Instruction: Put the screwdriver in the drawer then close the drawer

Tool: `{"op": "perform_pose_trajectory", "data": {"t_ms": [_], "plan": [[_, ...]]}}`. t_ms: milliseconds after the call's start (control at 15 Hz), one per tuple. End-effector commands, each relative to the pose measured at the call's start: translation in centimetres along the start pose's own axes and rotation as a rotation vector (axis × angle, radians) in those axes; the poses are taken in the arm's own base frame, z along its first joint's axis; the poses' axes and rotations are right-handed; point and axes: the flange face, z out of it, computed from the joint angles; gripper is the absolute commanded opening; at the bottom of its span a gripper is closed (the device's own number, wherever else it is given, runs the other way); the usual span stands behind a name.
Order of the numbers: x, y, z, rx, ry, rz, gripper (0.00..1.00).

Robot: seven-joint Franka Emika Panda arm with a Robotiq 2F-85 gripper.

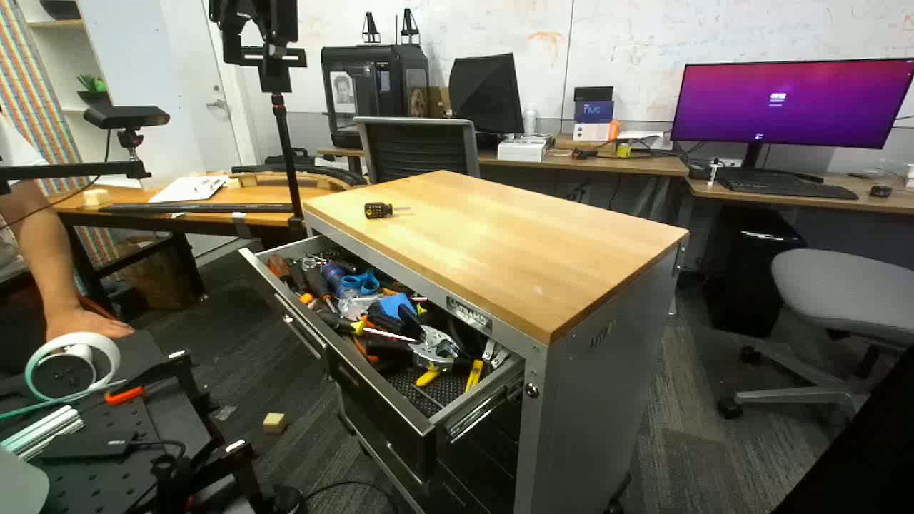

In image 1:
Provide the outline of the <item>person's forearm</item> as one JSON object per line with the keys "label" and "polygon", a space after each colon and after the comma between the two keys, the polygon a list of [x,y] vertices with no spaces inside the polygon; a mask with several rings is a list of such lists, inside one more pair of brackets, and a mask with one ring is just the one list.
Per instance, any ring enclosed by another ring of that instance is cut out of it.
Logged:
{"label": "person's forearm", "polygon": [[4,218],[11,224],[28,270],[40,287],[45,317],[64,317],[80,307],[70,233],[38,181],[18,181],[4,203]]}

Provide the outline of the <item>person's hand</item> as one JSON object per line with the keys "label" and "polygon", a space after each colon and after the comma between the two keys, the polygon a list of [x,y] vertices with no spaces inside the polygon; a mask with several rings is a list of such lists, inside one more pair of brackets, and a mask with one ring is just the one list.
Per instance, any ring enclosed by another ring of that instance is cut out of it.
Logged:
{"label": "person's hand", "polygon": [[114,320],[114,317],[102,317],[90,307],[64,307],[64,311],[51,311],[45,317],[45,337],[48,338],[72,334],[72,330],[94,330],[94,334],[117,338],[117,337],[128,337],[131,326],[122,320]]}

